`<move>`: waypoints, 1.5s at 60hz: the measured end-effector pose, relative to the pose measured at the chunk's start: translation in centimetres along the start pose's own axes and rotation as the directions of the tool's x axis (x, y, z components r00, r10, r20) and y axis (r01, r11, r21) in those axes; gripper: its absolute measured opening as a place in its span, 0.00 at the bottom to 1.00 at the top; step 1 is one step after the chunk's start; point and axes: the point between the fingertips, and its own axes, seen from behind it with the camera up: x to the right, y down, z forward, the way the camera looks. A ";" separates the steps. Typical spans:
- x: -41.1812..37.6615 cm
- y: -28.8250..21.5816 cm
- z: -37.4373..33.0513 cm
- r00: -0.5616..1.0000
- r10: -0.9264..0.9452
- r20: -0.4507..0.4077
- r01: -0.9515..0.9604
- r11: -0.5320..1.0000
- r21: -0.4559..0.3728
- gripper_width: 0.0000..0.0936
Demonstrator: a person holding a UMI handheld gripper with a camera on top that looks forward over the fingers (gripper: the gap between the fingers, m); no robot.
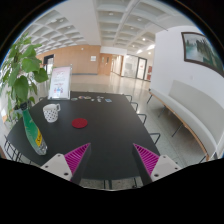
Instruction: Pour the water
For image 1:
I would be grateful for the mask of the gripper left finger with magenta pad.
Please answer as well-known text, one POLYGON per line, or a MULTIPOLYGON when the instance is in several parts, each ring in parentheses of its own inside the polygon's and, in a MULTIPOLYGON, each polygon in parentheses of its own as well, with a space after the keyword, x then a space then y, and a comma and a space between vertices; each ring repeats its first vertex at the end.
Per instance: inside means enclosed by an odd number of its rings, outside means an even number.
POLYGON ((65 180, 79 184, 91 155, 91 144, 84 144, 67 154, 56 154, 41 168, 65 180))

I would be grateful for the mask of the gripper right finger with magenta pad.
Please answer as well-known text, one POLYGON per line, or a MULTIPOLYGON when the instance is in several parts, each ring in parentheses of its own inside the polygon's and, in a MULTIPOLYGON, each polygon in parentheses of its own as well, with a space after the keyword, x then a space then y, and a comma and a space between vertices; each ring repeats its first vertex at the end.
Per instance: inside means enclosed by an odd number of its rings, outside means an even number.
POLYGON ((133 144, 132 152, 143 185, 148 185, 181 170, 181 167, 167 155, 159 156, 138 144, 133 144))

